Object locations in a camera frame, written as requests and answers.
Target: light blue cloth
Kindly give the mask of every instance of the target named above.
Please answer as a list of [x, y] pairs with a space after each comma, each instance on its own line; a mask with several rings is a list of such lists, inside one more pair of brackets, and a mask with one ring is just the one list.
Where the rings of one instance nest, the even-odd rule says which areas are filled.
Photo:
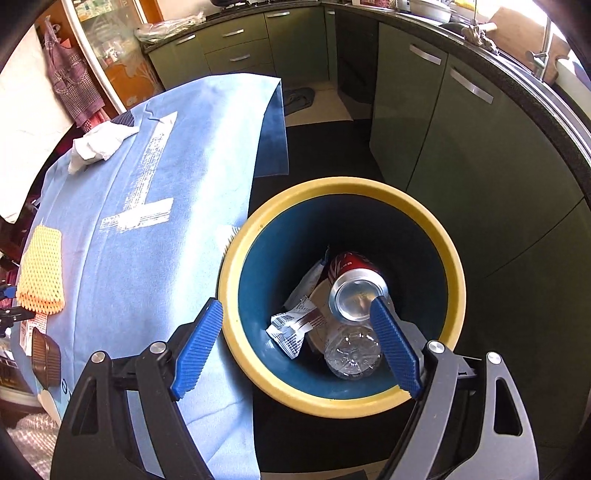
[[[69, 153], [52, 166], [33, 224], [63, 234], [66, 307], [47, 323], [61, 350], [62, 385], [50, 392], [62, 416], [94, 351], [137, 355], [216, 296], [223, 236], [246, 220], [257, 151], [257, 170], [287, 171], [279, 79], [211, 76], [132, 113], [139, 133], [108, 161], [73, 176]], [[18, 335], [12, 347], [39, 392]], [[217, 480], [259, 478], [251, 386], [223, 337], [179, 408]], [[145, 466], [159, 474], [137, 395], [130, 410]]]

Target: checkered cloth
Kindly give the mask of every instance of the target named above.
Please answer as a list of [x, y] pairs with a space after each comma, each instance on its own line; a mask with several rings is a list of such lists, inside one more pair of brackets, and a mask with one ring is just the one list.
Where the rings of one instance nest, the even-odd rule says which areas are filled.
[[12, 441], [37, 473], [49, 480], [51, 458], [59, 427], [47, 413], [27, 415], [15, 429], [7, 429]]
[[45, 26], [47, 73], [53, 91], [76, 122], [76, 126], [83, 128], [86, 121], [104, 107], [105, 102], [76, 49], [60, 44], [49, 17], [45, 19]]

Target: plastic bottle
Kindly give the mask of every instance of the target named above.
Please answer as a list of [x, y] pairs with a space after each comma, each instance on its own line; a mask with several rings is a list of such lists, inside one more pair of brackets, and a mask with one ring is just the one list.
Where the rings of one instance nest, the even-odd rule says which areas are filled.
[[375, 332], [365, 325], [341, 325], [331, 332], [324, 360], [337, 377], [346, 380], [365, 378], [382, 361], [382, 349]]

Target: can lid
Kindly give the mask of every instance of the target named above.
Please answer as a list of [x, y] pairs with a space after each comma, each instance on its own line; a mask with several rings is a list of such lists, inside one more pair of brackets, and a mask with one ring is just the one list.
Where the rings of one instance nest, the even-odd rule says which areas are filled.
[[373, 270], [355, 268], [336, 279], [329, 294], [332, 314], [345, 323], [369, 320], [369, 308], [374, 298], [388, 295], [384, 279]]

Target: soda can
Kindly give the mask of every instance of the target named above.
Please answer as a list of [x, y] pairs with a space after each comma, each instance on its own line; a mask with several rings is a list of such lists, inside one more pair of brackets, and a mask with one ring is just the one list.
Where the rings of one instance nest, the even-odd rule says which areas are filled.
[[332, 284], [330, 311], [337, 320], [349, 325], [366, 323], [374, 298], [388, 297], [388, 286], [376, 267], [356, 252], [337, 255], [329, 265], [328, 279]]

